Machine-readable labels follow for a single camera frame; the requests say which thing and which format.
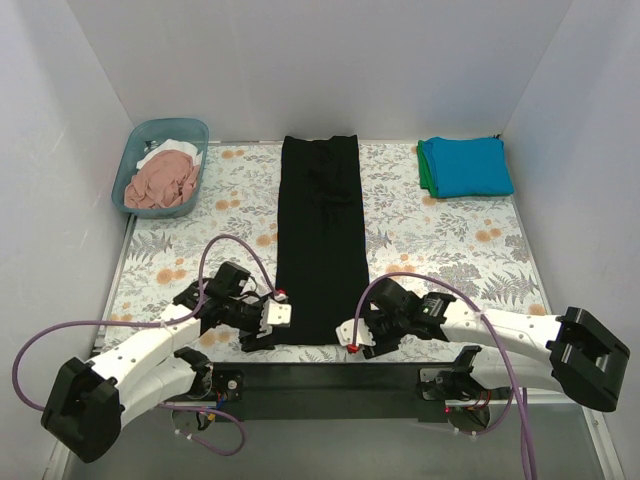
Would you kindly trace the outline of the black t shirt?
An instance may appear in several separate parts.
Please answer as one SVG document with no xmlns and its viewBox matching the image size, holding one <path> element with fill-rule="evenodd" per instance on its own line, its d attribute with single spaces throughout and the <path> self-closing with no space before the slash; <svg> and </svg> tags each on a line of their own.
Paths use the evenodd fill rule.
<svg viewBox="0 0 640 480">
<path fill-rule="evenodd" d="M 274 340 L 332 345 L 369 284 L 357 137 L 285 138 L 277 229 L 276 286 L 292 316 Z"/>
</svg>

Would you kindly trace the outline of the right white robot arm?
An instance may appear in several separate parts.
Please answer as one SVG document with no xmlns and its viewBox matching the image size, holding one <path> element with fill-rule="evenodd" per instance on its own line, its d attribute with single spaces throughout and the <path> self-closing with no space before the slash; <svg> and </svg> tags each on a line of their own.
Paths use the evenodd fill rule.
<svg viewBox="0 0 640 480">
<path fill-rule="evenodd" d="M 354 319 L 337 331 L 345 346 L 366 358 L 397 350 L 407 335 L 463 344 L 450 369 L 426 383 L 442 399 L 533 388 L 610 413 L 630 358 L 624 342 L 586 309 L 543 316 L 481 310 L 451 286 L 418 296 L 388 275 L 367 287 Z"/>
</svg>

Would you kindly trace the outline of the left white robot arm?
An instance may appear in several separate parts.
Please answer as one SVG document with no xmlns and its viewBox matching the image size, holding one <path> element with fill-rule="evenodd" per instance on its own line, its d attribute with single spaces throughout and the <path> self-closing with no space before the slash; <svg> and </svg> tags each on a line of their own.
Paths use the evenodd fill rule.
<svg viewBox="0 0 640 480">
<path fill-rule="evenodd" d="M 215 366 L 192 343 L 226 325 L 239 331 L 243 351 L 269 349 L 274 327 L 290 322 L 286 293 L 249 291 L 250 278 L 248 270 L 226 261 L 214 277 L 178 294 L 149 327 L 90 360 L 68 360 L 45 404 L 42 427 L 91 463 L 132 420 L 173 398 L 200 403 L 199 426 L 212 423 L 216 415 L 209 407 L 240 400 L 244 375 Z"/>
</svg>

